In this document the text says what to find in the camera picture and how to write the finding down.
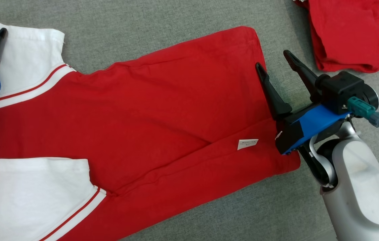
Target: robotic arm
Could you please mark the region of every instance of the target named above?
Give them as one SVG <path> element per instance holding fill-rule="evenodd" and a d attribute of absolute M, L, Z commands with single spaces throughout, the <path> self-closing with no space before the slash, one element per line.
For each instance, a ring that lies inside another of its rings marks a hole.
<path fill-rule="evenodd" d="M 348 72 L 316 76 L 290 51 L 284 57 L 310 92 L 312 103 L 295 112 L 285 103 L 263 67 L 256 70 L 276 121 L 281 154 L 298 150 L 320 184 L 330 220 L 340 241 L 379 240 L 379 163 L 356 134 L 351 119 L 365 117 L 379 127 L 375 91 Z M 314 144 L 336 135 L 317 150 Z"/>

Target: red stripe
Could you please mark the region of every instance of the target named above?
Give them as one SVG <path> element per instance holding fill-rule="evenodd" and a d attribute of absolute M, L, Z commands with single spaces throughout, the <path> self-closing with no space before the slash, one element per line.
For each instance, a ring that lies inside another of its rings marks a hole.
<path fill-rule="evenodd" d="M 31 89 L 28 89 L 28 90 L 25 90 L 25 91 L 22 91 L 22 92 L 18 92 L 18 93 L 15 93 L 15 94 L 12 94 L 12 95 L 8 95 L 8 96 L 4 96 L 4 97 L 1 97 L 0 100 L 3 100 L 3 99 L 8 99 L 8 98 L 11 98 L 11 97 L 14 97 L 14 96 L 19 96 L 21 94 L 24 94 L 24 93 L 27 93 L 27 92 L 30 92 L 32 90 L 35 90 L 41 86 L 43 86 L 47 81 L 49 81 L 49 79 L 51 78 L 51 76 L 56 73 L 57 70 L 61 69 L 62 67 L 65 67 L 66 64 L 63 64 L 63 65 L 60 65 L 59 67 L 55 68 L 55 70 L 53 70 L 53 72 L 50 73 L 50 75 L 48 75 L 48 77 L 39 85 L 31 88 Z"/>
<path fill-rule="evenodd" d="M 90 198 L 90 200 L 88 200 L 88 202 L 86 204 L 84 204 L 84 206 L 82 206 L 80 209 L 78 209 L 72 216 L 70 216 L 68 219 L 66 219 L 66 221 L 64 221 L 62 224 L 60 224 L 58 227 L 56 227 L 56 229 L 54 229 L 52 232 L 50 232 L 48 235 L 46 235 L 43 239 L 41 239 L 39 241 L 46 240 L 51 235 L 53 235 L 55 232 L 57 232 L 59 229 L 61 229 L 61 227 L 63 227 L 68 221 L 70 221 L 79 212 L 81 212 L 83 209 L 85 209 L 91 203 L 91 201 L 93 201 L 93 199 L 97 196 L 97 194 L 99 194 L 99 192 L 100 192 L 100 188 L 98 187 L 96 193 Z"/>

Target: red and white shirt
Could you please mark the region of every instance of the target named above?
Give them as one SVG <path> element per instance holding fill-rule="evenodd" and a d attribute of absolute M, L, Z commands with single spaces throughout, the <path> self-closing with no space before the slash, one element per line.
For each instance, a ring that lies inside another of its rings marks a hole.
<path fill-rule="evenodd" d="M 117 240 L 299 167 L 275 148 L 249 27 L 89 75 L 62 32 L 2 27 L 0 240 Z"/>

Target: gray fabric surface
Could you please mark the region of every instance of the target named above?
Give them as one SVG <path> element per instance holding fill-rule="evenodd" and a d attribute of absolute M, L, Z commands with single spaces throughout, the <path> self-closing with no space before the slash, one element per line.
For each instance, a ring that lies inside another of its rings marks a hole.
<path fill-rule="evenodd" d="M 316 70 L 306 12 L 291 0 L 0 0 L 0 22 L 61 30 L 66 34 L 64 60 L 82 73 L 219 30 L 250 26 L 260 38 L 271 80 L 294 107 L 308 104 L 308 93 L 283 50 L 290 49 Z M 379 95 L 379 73 L 357 75 Z M 360 120 L 356 128 L 379 160 L 379 129 Z M 250 185 L 125 240 L 298 241 L 332 229 L 319 187 L 302 163 L 297 171 Z"/>

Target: teal connector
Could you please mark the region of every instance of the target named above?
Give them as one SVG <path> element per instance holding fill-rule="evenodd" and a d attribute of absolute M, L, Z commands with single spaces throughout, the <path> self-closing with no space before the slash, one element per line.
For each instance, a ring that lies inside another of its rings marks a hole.
<path fill-rule="evenodd" d="M 367 119 L 376 128 L 379 128 L 379 112 L 375 107 L 357 97 L 351 97 L 347 101 L 347 109 L 354 115 L 362 116 Z"/>
<path fill-rule="evenodd" d="M 376 111 L 375 107 L 357 97 L 351 97 L 347 101 L 347 109 L 355 115 L 362 116 L 365 119 L 369 119 Z"/>

